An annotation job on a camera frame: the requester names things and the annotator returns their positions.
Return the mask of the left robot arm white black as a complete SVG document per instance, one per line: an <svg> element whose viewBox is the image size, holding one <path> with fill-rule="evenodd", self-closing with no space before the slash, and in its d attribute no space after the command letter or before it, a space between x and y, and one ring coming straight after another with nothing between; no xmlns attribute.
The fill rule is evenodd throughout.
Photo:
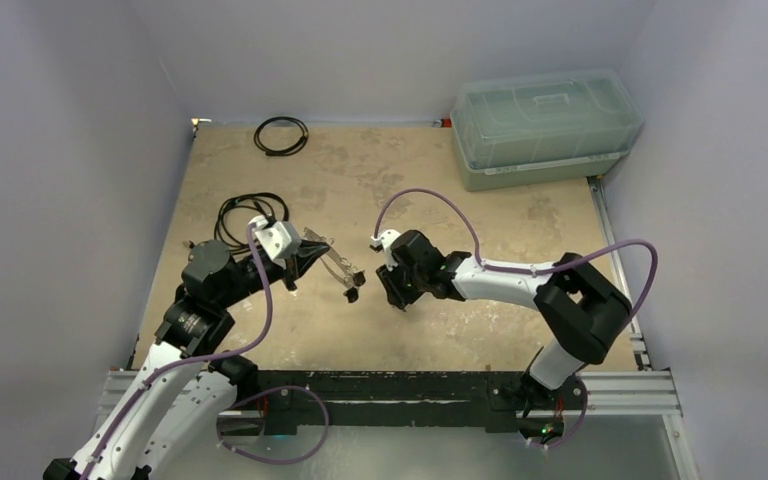
<svg viewBox="0 0 768 480"><path fill-rule="evenodd" d="M258 292L269 294L276 281L294 289L330 250L325 242L274 229L256 233L241 260L219 240L194 245L135 378L87 443L52 460L44 478L161 478L220 412L257 399L257 366L242 349L217 350L235 323L229 307Z"/></svg>

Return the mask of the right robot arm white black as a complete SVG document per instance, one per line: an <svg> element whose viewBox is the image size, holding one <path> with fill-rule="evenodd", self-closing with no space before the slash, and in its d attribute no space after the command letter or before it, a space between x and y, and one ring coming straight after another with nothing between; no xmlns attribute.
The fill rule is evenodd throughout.
<svg viewBox="0 0 768 480"><path fill-rule="evenodd" d="M442 254L418 230L385 230L370 240L385 262L376 274L388 303L405 310L421 296L489 300L539 312L553 334L510 395L527 408L552 408L561 387L588 365L604 362L631 314L630 300L582 256L556 263L482 264L465 251Z"/></svg>

